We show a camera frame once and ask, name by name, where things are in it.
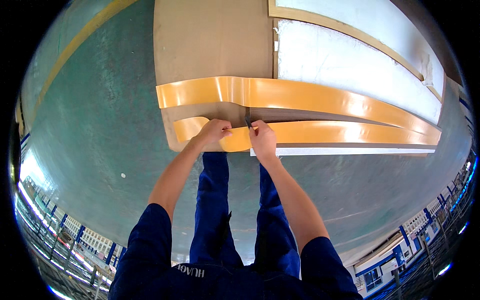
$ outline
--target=shirt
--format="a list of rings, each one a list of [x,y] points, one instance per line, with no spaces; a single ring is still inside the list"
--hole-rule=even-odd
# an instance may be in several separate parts
[[[165,209],[150,204],[133,228],[108,299],[362,299],[328,238],[308,242],[301,278],[259,274],[248,266],[171,266],[172,231]]]

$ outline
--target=yellow floor line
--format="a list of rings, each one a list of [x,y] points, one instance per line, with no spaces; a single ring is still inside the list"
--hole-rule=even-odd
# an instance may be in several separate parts
[[[100,26],[103,25],[106,21],[108,21],[111,17],[119,13],[121,10],[127,8],[131,4],[137,2],[138,0],[114,0],[112,3],[107,5],[104,9],[102,9],[99,13],[97,13],[81,30],[80,32],[71,40],[71,42],[65,47],[62,53],[57,58],[57,61],[53,65],[52,69],[50,70],[50,74],[48,75],[47,79],[43,83],[42,89],[40,91],[40,95],[38,96],[34,111],[31,117],[30,124],[33,124],[33,121],[36,117],[36,112],[38,110],[38,106],[42,103],[45,94],[48,91],[48,88],[52,84],[53,80],[60,72],[60,69],[63,65],[67,62],[67,60],[72,56],[72,54],[77,50],[77,48]]]

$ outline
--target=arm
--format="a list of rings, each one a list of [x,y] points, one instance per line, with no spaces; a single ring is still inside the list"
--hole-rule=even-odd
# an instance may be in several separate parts
[[[330,238],[327,229],[307,193],[290,176],[280,159],[276,157],[275,132],[261,120],[253,122],[252,126],[258,126],[256,130],[250,128],[252,147],[258,160],[268,171],[275,184],[301,254],[303,247],[314,238]]]
[[[232,133],[226,129],[231,128],[230,122],[224,120],[213,119],[205,124],[200,133],[189,141],[182,152],[160,175],[148,197],[148,204],[156,203],[162,206],[172,222],[177,200],[202,148],[209,143],[230,136]]]

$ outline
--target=right hand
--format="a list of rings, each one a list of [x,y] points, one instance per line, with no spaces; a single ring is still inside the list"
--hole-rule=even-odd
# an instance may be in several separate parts
[[[249,136],[253,150],[262,165],[276,159],[276,135],[267,123],[262,120],[253,122]]]

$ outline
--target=navy blue work uniform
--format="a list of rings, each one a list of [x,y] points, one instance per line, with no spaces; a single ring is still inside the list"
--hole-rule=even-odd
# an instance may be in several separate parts
[[[109,299],[362,299],[328,238],[308,242],[300,260],[262,165],[255,261],[244,266],[228,225],[227,154],[205,152],[203,163],[190,263],[171,266],[170,218],[150,204],[130,234]]]

